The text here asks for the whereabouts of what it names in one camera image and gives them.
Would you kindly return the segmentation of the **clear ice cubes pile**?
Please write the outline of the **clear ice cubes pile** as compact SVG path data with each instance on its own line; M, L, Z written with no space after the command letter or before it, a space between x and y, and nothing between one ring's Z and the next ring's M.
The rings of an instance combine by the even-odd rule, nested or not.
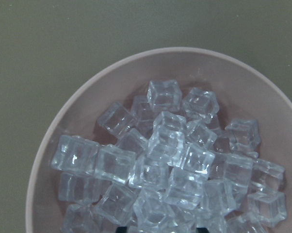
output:
M260 159L258 122L221 128L215 93L151 81L98 119L115 144L61 135L51 167L63 233L264 233L287 217L284 167Z

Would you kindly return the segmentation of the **pink bowl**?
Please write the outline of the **pink bowl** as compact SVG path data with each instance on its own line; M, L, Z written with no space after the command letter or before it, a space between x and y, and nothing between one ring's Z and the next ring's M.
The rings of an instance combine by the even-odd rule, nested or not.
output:
M25 231L57 233L65 204L57 200L59 172L50 160L61 134L110 143L96 118L114 101L129 103L153 79L175 79L183 90L199 86L216 93L223 123L232 118L259 121L260 156L285 167L287 219L275 233L292 233L292 103L269 79L229 56L204 49L172 47L145 51L105 68L81 86L46 132L32 167Z

